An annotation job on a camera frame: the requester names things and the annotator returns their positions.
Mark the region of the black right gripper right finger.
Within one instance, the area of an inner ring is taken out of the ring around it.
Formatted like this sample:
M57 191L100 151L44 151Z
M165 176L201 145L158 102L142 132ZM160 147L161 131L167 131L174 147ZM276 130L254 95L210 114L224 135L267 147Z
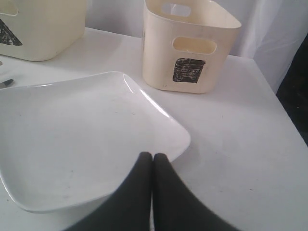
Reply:
M165 154L153 159L153 214L156 231L236 231L186 187Z

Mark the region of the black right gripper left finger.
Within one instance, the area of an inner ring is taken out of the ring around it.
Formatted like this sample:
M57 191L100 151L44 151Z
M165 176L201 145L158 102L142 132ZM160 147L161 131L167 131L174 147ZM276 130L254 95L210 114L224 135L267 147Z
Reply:
M139 154L133 168L112 195L71 231L149 231L152 200L149 152Z

